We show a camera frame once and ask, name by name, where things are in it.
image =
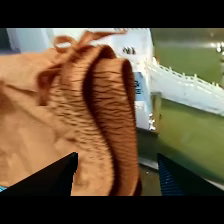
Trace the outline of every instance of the drawstring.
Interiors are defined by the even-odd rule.
[[[56,58],[54,65],[47,70],[41,72],[37,77],[37,87],[39,93],[39,105],[45,106],[47,102],[48,93],[51,84],[55,76],[59,75],[61,66],[69,61],[73,61],[80,57],[80,52],[85,47],[89,46],[89,43],[93,40],[99,40],[103,37],[115,35],[115,34],[125,34],[127,31],[120,32],[90,32],[86,31],[80,40],[77,42],[74,38],[69,36],[58,36],[54,39],[54,48],[58,53],[59,57]],[[69,47],[58,47],[58,44],[70,43]]]

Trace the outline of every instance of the brown fabric bag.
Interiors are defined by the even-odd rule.
[[[0,57],[1,186],[77,152],[72,195],[136,194],[131,65],[109,46],[88,45],[112,34],[60,36],[41,54]],[[59,48],[64,42],[71,46]]]

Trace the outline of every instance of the textured fabric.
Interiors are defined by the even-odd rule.
[[[111,34],[88,32],[79,42],[58,37],[55,49],[42,54],[0,57],[0,185],[77,152],[72,195],[134,194],[139,171],[131,65],[109,46],[87,46]],[[71,47],[59,48],[60,42]]]

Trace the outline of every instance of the drawstring bag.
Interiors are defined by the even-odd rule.
[[[130,62],[89,45],[112,34],[59,36],[43,53],[0,57],[0,186],[77,152],[71,195],[140,194]]]

